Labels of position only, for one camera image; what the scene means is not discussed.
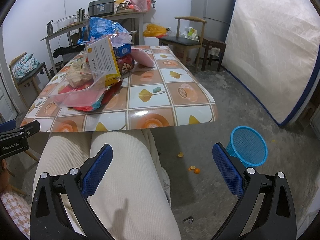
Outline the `red pink snack bag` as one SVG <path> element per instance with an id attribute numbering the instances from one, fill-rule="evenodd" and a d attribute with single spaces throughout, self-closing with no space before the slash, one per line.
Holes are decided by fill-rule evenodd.
<path id="1" fill-rule="evenodd" d="M 113 98 L 122 83 L 123 81 L 120 80 L 106 88 L 99 87 L 97 83 L 93 84 L 93 81 L 88 81 L 76 88 L 67 85 L 53 96 L 53 101 L 60 108 L 73 108 L 81 112 L 95 111 Z"/>

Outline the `clear plastic bag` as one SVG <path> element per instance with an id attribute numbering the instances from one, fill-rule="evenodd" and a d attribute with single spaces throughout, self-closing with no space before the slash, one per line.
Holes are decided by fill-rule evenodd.
<path id="1" fill-rule="evenodd" d="M 124 46 L 124 54 L 128 54 L 131 40 L 129 33 L 114 33 L 86 42 L 81 57 L 71 63 L 48 97 L 59 107 L 91 107 L 99 103 L 107 90 L 120 81 L 115 51 Z"/>

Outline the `yellow white paper box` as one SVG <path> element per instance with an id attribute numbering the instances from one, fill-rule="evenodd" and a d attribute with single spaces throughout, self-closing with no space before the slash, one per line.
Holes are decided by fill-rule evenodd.
<path id="1" fill-rule="evenodd" d="M 111 86 L 120 81 L 120 71 L 108 36 L 92 41 L 85 48 L 94 83 Z"/>

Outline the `red drink can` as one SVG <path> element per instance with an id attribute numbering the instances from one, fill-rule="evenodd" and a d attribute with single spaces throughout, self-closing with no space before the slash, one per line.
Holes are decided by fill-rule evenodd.
<path id="1" fill-rule="evenodd" d="M 130 54 L 123 57 L 116 57 L 116 61 L 121 75 L 130 72 L 135 66 L 135 61 Z"/>

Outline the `blue plastic snack bag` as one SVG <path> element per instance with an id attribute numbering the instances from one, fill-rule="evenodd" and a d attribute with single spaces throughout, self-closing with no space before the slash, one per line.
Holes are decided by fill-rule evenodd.
<path id="1" fill-rule="evenodd" d="M 114 35 L 119 33 L 130 34 L 121 24 L 112 20 L 100 17 L 88 17 L 84 22 L 82 38 L 78 39 L 77 44 L 86 44 L 105 35 Z"/>

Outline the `blue small carton box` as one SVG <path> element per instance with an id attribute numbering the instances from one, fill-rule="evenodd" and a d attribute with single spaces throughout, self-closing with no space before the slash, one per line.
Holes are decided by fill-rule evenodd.
<path id="1" fill-rule="evenodd" d="M 131 53 L 130 44 L 116 44 L 113 46 L 113 51 L 115 57 L 124 57 L 127 54 Z"/>

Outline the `pink sponge cloth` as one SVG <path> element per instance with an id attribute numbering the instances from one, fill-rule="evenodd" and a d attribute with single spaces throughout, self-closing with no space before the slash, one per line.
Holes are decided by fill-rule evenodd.
<path id="1" fill-rule="evenodd" d="M 138 64 L 149 68 L 154 66 L 153 59 L 140 48 L 131 48 L 130 55 Z"/>

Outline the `beige paper tissue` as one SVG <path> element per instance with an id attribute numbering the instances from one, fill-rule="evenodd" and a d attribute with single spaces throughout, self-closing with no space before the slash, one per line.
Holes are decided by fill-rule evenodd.
<path id="1" fill-rule="evenodd" d="M 69 85 L 73 88 L 84 85 L 86 82 L 93 79 L 92 71 L 86 57 L 77 59 L 72 63 L 67 71 L 66 79 Z"/>

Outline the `blue plastic trash basket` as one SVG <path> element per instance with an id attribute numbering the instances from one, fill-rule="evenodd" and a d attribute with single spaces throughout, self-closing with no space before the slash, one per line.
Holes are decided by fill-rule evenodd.
<path id="1" fill-rule="evenodd" d="M 268 156 L 265 140 L 248 126 L 238 126 L 232 130 L 226 151 L 238 158 L 245 167 L 261 166 Z"/>

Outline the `chair with patterned cushion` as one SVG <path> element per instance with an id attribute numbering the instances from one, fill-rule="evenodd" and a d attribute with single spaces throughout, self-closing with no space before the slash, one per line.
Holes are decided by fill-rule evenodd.
<path id="1" fill-rule="evenodd" d="M 9 70 L 15 88 L 18 91 L 19 96 L 26 107 L 29 107 L 29 105 L 21 92 L 21 88 L 26 85 L 33 85 L 34 89 L 36 90 L 36 93 L 39 95 L 41 90 L 35 81 L 37 75 L 39 73 L 46 73 L 48 80 L 50 81 L 52 79 L 48 72 L 45 62 L 40 63 L 37 59 L 33 57 L 33 54 L 27 54 L 26 52 L 15 57 L 10 62 Z"/>

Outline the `white shoe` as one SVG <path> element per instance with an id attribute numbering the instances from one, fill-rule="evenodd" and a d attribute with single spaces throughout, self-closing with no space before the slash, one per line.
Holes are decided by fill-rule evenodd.
<path id="1" fill-rule="evenodd" d="M 169 206 L 171 206 L 170 178 L 167 171 L 163 167 L 161 167 L 161 171 L 162 171 L 162 178 L 163 178 L 163 184 L 164 184 L 164 192 L 168 200 Z"/>

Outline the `grey rice cooker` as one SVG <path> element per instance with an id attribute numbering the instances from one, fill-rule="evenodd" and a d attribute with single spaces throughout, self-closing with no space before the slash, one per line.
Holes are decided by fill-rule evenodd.
<path id="1" fill-rule="evenodd" d="M 89 2 L 89 17 L 102 17 L 114 14 L 114 0 L 97 0 Z"/>

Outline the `patterned tablecloth dining table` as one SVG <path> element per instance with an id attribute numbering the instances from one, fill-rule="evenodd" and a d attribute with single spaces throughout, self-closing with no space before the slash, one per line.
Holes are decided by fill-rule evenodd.
<path id="1" fill-rule="evenodd" d="M 29 108 L 22 125 L 39 121 L 42 132 L 94 132 L 209 123 L 217 120 L 214 98 L 166 46 L 143 46 L 154 66 L 136 64 L 122 76 L 110 101 L 92 112 L 58 106 L 52 97 L 61 87 L 64 66 Z"/>

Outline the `dark wooden stool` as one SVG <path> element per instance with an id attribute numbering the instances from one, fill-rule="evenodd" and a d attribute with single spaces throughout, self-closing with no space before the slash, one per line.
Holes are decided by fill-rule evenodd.
<path id="1" fill-rule="evenodd" d="M 217 71 L 222 67 L 222 61 L 226 50 L 226 43 L 213 38 L 204 38 L 202 42 L 204 48 L 204 56 L 202 57 L 201 70 L 204 72 L 207 63 L 212 64 L 213 61 L 218 62 Z"/>

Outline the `pink plastic bag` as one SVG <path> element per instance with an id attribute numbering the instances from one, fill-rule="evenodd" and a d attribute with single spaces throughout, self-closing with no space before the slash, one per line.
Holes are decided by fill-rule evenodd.
<path id="1" fill-rule="evenodd" d="M 129 0 L 129 9 L 147 12 L 151 9 L 151 0 Z"/>

